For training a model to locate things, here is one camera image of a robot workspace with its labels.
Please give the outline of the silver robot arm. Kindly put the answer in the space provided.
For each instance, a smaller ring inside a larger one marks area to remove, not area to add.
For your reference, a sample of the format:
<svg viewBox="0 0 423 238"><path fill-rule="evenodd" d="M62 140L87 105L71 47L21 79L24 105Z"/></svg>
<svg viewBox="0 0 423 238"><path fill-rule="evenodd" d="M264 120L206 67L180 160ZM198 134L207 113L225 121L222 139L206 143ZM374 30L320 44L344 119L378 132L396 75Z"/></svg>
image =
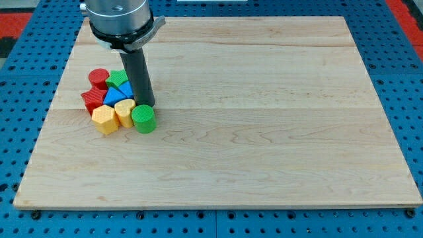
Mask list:
<svg viewBox="0 0 423 238"><path fill-rule="evenodd" d="M164 16L153 15L148 0L84 0L80 11L96 41L123 54L142 49L166 24Z"/></svg>

